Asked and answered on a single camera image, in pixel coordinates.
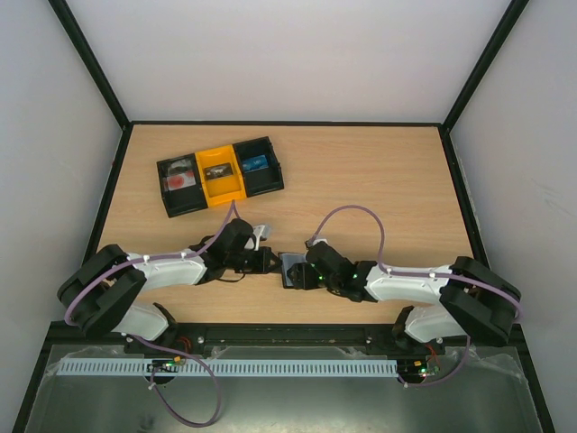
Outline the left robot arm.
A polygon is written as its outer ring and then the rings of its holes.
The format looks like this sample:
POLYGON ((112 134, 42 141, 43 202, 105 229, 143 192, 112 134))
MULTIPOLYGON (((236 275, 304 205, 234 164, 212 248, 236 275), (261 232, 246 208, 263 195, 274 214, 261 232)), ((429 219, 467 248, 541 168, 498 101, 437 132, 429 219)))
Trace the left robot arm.
POLYGON ((155 341, 175 319, 158 303, 138 301, 142 293, 220 281, 227 271, 242 276, 277 272, 280 258, 261 244, 269 231, 237 217, 217 234, 175 253, 127 253, 117 244, 107 245, 58 289, 65 322, 87 338, 115 332, 155 341))

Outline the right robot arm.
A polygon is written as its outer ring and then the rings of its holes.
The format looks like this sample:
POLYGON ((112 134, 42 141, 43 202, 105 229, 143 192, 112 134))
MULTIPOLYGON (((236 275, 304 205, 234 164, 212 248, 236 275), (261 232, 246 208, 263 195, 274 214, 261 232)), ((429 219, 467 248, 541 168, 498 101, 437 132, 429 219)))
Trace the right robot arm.
POLYGON ((504 346, 520 314, 519 290, 466 256, 436 268, 353 263, 318 241, 306 253, 282 253, 280 262, 286 289, 325 289, 353 302, 404 300, 393 342, 406 354, 454 336, 504 346))

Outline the blue card in bin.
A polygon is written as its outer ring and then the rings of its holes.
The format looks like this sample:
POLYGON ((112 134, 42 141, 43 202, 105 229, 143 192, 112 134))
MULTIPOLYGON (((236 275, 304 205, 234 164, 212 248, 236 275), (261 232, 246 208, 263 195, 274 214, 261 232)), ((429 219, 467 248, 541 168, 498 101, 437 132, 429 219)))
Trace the blue card in bin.
POLYGON ((267 169, 269 166, 269 161, 264 154, 242 160, 242 169, 244 172, 267 169))

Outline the black card holder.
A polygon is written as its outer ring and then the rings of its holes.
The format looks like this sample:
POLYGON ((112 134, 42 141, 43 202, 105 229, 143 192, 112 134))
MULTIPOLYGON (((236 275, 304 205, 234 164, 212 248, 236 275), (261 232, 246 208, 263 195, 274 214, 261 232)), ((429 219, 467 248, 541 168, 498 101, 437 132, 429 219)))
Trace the black card holder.
MULTIPOLYGON (((279 255, 281 260, 281 278, 284 289, 294 289, 289 286, 288 270, 295 263, 308 263, 306 256, 302 253, 281 253, 279 255)), ((316 279, 314 275, 314 268, 311 267, 311 288, 310 289, 295 289, 295 290, 312 290, 316 287, 316 279)))

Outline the red white card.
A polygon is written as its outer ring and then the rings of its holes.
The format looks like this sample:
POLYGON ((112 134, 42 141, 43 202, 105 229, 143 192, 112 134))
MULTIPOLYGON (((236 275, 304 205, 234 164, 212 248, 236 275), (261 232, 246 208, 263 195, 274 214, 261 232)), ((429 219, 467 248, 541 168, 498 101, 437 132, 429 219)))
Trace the red white card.
POLYGON ((175 191, 197 185, 197 176, 190 159, 171 162, 166 171, 168 191, 175 191))

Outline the black cage frame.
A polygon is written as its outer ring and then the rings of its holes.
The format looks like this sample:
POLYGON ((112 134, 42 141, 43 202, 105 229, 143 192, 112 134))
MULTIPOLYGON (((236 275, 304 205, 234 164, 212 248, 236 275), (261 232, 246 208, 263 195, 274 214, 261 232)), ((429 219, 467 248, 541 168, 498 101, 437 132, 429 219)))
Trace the black cage frame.
MULTIPOLYGON (((435 128, 439 135, 441 144, 444 150, 444 157, 451 174, 453 188, 456 199, 458 200, 461 210, 463 224, 468 236, 470 246, 474 257, 481 259, 483 264, 488 264, 488 257, 485 250, 485 245, 481 238, 481 230, 479 228, 479 219, 476 209, 474 209, 469 185, 464 179, 462 165, 458 161, 455 147, 451 137, 451 132, 460 120, 463 112, 470 104, 477 88, 483 81, 487 72, 491 68, 491 64, 501 51, 503 45, 506 43, 509 35, 514 32, 513 29, 522 14, 525 12, 531 1, 510 1, 499 23, 492 32, 486 46, 481 52, 480 57, 476 61, 472 72, 465 81, 463 88, 460 90, 458 97, 455 99, 447 117, 442 123, 436 122, 360 122, 360 121, 286 121, 286 120, 130 120, 124 112, 120 101, 96 55, 92 51, 89 42, 82 32, 81 26, 78 23, 75 15, 69 7, 67 1, 48 1, 55 16, 60 21, 60 25, 66 32, 68 38, 73 44, 79 57, 82 59, 87 71, 90 73, 92 80, 95 82, 98 90, 106 101, 108 108, 112 112, 116 122, 119 124, 122 134, 116 147, 114 159, 111 170, 109 171, 108 179, 105 184, 103 197, 100 200, 99 207, 96 213, 95 222, 91 229, 90 237, 87 242, 87 249, 84 255, 84 260, 89 259, 96 253, 97 241, 100 241, 105 227, 105 220, 108 216, 109 208, 111 206, 114 190, 120 176, 121 168, 124 163, 125 154, 129 148, 129 140, 136 125, 154 125, 154 126, 269 126, 269 127, 388 127, 388 128, 435 128)), ((554 423, 551 418, 549 409, 545 402, 541 383, 537 378, 536 369, 531 358, 531 354, 527 347, 526 336, 523 334, 521 326, 514 327, 514 334, 517 333, 517 341, 513 340, 513 345, 517 343, 521 347, 525 346, 525 353, 521 353, 521 366, 524 373, 528 376, 529 389, 532 393, 533 403, 536 406, 537 418, 540 422, 540 427, 545 432, 554 432, 554 423)), ((38 361, 32 370, 32 376, 27 386, 23 397, 22 406, 19 409, 18 415, 14 422, 12 432, 24 432, 28 423, 30 422, 32 405, 35 403, 38 395, 38 390, 41 385, 41 373, 48 362, 48 349, 52 347, 55 337, 71 338, 71 343, 80 343, 79 331, 65 331, 63 322, 52 322, 49 327, 49 333, 44 343, 42 343, 42 350, 38 356, 38 361)))

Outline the yellow bin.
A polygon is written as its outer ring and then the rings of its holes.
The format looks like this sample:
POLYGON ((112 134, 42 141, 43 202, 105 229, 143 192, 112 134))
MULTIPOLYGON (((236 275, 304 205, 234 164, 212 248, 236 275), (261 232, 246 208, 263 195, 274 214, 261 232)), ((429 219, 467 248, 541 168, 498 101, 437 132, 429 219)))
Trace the yellow bin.
POLYGON ((241 168, 231 144, 196 152, 195 158, 209 207, 247 198, 241 168))

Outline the dark picture card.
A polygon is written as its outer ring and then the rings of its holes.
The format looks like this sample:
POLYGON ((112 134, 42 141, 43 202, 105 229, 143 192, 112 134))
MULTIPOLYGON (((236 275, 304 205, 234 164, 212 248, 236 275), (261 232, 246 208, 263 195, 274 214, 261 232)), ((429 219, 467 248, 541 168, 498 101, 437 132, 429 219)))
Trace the dark picture card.
POLYGON ((230 162, 204 168, 205 179, 218 180, 234 175, 234 167, 230 162))

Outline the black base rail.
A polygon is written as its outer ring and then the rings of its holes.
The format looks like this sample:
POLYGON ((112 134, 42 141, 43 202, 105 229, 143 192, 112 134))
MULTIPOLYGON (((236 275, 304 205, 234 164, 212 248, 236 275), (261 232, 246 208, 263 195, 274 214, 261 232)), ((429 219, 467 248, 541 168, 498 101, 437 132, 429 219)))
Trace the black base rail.
MULTIPOLYGON (((213 349, 227 347, 335 347, 351 348, 363 355, 386 356, 389 359, 424 358, 431 354, 429 347, 439 355, 448 346, 463 346, 465 337, 441 337, 443 343, 397 343, 393 325, 264 325, 264 324, 205 324, 181 323, 170 326, 153 344, 185 349, 192 355, 208 357, 213 349)), ((156 356, 160 351, 135 340, 128 342, 128 331, 86 337, 76 327, 63 321, 50 324, 42 350, 49 345, 120 345, 129 354, 156 356)))

